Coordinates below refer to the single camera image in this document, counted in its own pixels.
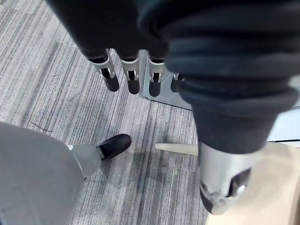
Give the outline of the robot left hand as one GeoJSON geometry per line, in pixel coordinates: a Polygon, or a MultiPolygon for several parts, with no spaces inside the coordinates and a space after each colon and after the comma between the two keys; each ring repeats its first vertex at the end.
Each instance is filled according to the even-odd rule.
{"type": "Polygon", "coordinates": [[[48,5],[110,91],[119,89],[109,50],[139,91],[140,50],[149,54],[150,93],[165,70],[196,124],[200,194],[211,214],[227,211],[248,186],[278,115],[298,99],[297,0],[50,0],[48,5]]]}

